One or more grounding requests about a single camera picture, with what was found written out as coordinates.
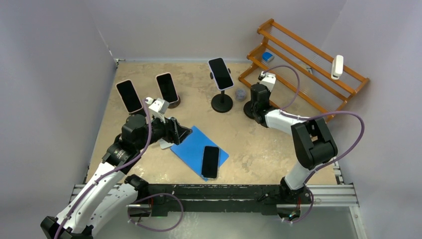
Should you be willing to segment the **black round phone stand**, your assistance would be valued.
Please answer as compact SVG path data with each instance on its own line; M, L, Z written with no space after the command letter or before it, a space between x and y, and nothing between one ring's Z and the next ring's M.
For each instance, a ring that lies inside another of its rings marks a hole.
M218 113L226 113L230 111L233 107L233 100L229 95L225 94L225 90L232 88L234 86L234 81L231 77L231 71L229 68L226 68L226 71L228 72L229 76L229 82L232 84L232 86L225 88L224 90L221 90L219 88L219 84L217 80L215 79L214 73L212 68L210 68L210 78L215 81L215 84L217 88L220 90L220 93L215 95L211 100L211 107L214 111Z
M245 103L245 105L243 106L243 112L248 118L254 119L252 112L252 101L247 101Z

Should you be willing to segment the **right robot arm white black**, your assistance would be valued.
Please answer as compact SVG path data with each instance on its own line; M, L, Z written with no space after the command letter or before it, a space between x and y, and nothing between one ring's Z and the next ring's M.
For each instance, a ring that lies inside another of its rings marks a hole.
M303 192L306 180L317 166L337 156L336 143L324 118L299 119L270 105L268 87L257 83L250 88L250 112L253 119L266 128L292 136L297 163L280 182L280 198L287 203Z

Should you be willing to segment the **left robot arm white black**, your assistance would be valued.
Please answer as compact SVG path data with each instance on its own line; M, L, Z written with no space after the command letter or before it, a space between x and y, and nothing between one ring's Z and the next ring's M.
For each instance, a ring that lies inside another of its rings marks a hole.
M149 144L163 139L179 145L192 132L175 118L129 116L81 192L58 215L41 222L46 237L93 239L124 207L144 203L150 197L148 182L127 173Z

